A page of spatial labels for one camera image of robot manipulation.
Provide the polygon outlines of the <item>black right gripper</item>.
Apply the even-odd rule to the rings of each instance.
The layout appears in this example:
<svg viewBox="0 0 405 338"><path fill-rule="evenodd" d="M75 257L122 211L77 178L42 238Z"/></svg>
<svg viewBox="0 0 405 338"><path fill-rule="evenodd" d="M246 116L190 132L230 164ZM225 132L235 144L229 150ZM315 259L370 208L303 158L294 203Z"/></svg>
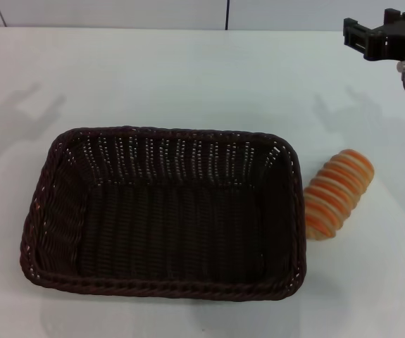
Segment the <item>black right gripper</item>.
<svg viewBox="0 0 405 338"><path fill-rule="evenodd" d="M373 29L345 18L343 35L344 45L367 61L405 61L405 12L385 9L383 25Z"/></svg>

